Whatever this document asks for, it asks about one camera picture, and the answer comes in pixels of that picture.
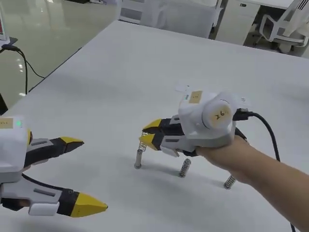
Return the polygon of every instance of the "black cable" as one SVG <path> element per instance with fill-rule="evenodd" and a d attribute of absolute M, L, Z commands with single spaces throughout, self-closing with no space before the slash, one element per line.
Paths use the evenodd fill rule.
<path fill-rule="evenodd" d="M 32 67 L 32 66 L 30 65 L 30 63 L 27 61 L 25 54 L 24 54 L 23 51 L 20 50 L 18 47 L 13 46 L 13 45 L 10 45 L 10 44 L 4 44 L 4 45 L 2 45 L 2 49 L 3 49 L 3 50 L 8 50 L 8 51 L 17 52 L 17 53 L 20 54 L 20 55 L 22 56 L 22 58 L 24 59 L 24 63 L 25 63 L 25 72 L 26 72 L 26 73 L 25 73 L 25 94 L 28 94 L 28 66 L 27 66 L 27 64 L 29 64 L 29 66 L 31 67 L 31 69 L 33 70 L 33 72 L 34 72 L 37 76 L 39 76 L 39 77 L 41 77 L 41 78 L 45 78 L 45 77 L 38 75 L 38 74 L 34 71 L 33 67 Z"/>
<path fill-rule="evenodd" d="M 266 126 L 266 128 L 267 128 L 267 130 L 268 130 L 268 132 L 270 134 L 270 137 L 271 137 L 271 140 L 272 140 L 272 144 L 274 146 L 276 160 L 280 162 L 281 160 L 280 160 L 280 156 L 279 156 L 279 151 L 278 151 L 276 137 L 275 137 L 275 134 L 274 134 L 272 128 L 270 127 L 269 123 L 265 120 L 265 118 L 263 118 L 262 116 L 260 116 L 257 113 L 247 112 L 246 114 L 248 115 L 248 117 L 252 117 L 253 116 L 253 117 L 258 118 Z M 292 232 L 296 232 L 295 226 L 292 223 L 290 223 L 290 225 L 291 225 Z"/>
<path fill-rule="evenodd" d="M 26 60 L 25 54 L 22 52 L 22 50 L 20 50 L 18 53 L 23 57 L 24 63 L 25 63 L 25 72 L 26 72 L 25 94 L 28 94 L 28 66 L 27 66 L 27 60 Z"/>
<path fill-rule="evenodd" d="M 36 74 L 38 77 L 40 77 L 40 78 L 45 78 L 45 77 L 43 77 L 43 76 L 41 76 L 41 75 L 38 75 L 37 74 L 37 72 L 34 70 L 34 68 L 32 67 L 32 65 L 28 62 L 28 60 L 26 59 L 26 62 L 27 62 L 27 64 L 30 66 L 30 68 L 32 69 L 32 71 L 34 72 L 34 74 Z"/>

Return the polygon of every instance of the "table surface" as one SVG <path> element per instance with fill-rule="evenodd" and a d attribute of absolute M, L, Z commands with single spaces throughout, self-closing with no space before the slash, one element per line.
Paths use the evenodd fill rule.
<path fill-rule="evenodd" d="M 177 85 L 247 97 L 278 140 L 281 159 L 309 172 L 309 60 L 174 32 L 113 22 L 5 115 L 24 115 L 36 138 L 71 136 L 85 145 L 32 167 L 39 181 L 89 193 L 109 205 L 86 218 L 30 217 L 0 208 L 7 232 L 289 232 L 251 187 L 222 188 L 229 173 L 193 158 L 147 149 L 133 165 L 143 126 L 177 113 Z M 238 127 L 274 157 L 257 120 Z"/>
<path fill-rule="evenodd" d="M 270 6 L 275 8 L 287 9 L 293 0 L 239 0 L 242 2 L 250 2 L 262 6 Z"/>

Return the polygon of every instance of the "yellow fingertip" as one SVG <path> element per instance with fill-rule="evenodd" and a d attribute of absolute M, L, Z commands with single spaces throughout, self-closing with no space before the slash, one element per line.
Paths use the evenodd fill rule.
<path fill-rule="evenodd" d="M 66 142 L 67 144 L 69 143 L 73 143 L 73 142 L 82 142 L 82 140 L 80 139 L 74 139 L 74 138 L 71 138 L 71 137 L 60 137 L 60 139 L 62 139 L 64 142 Z"/>
<path fill-rule="evenodd" d="M 139 138 L 139 140 L 145 144 L 146 146 L 150 147 L 151 149 L 157 151 L 156 147 L 152 144 L 152 141 L 154 139 L 154 134 L 147 134 Z"/>
<path fill-rule="evenodd" d="M 72 210 L 71 217 L 86 217 L 89 215 L 104 212 L 107 208 L 107 204 L 100 202 L 94 197 L 80 192 L 75 202 L 75 206 Z"/>
<path fill-rule="evenodd" d="M 31 142 L 31 130 L 30 130 L 30 129 L 27 129 L 27 134 L 28 134 L 28 141 L 27 141 L 27 144 L 29 145 L 30 142 Z"/>
<path fill-rule="evenodd" d="M 145 126 L 145 127 L 143 128 L 143 130 L 146 130 L 146 129 L 149 129 L 149 128 L 152 128 L 152 127 L 158 127 L 158 126 L 160 125 L 160 122 L 161 122 L 161 121 L 162 121 L 162 119 L 159 118 L 159 119 L 153 121 L 152 123 L 148 124 L 147 126 Z"/>

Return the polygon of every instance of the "shiny floor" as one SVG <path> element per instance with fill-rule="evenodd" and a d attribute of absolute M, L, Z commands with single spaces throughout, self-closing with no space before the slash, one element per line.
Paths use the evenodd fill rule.
<path fill-rule="evenodd" d="M 116 7 L 66 0 L 0 0 L 6 32 L 41 76 L 47 76 L 115 18 Z M 31 70 L 29 89 L 41 81 Z M 0 54 L 0 93 L 10 108 L 25 93 L 25 70 L 16 52 Z"/>

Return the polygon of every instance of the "label sticker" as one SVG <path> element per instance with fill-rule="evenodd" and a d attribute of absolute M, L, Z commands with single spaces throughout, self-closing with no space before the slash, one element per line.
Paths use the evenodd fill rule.
<path fill-rule="evenodd" d="M 202 98 L 202 93 L 203 91 L 193 91 L 191 93 L 191 97 L 190 97 L 190 100 L 189 100 L 189 103 L 192 103 L 192 104 L 198 104 Z"/>
<path fill-rule="evenodd" d="M 0 129 L 12 129 L 13 118 L 0 118 Z"/>
<path fill-rule="evenodd" d="M 211 123 L 213 126 L 216 126 L 218 123 L 229 119 L 231 117 L 231 110 L 227 105 L 222 106 L 217 109 L 211 115 Z"/>

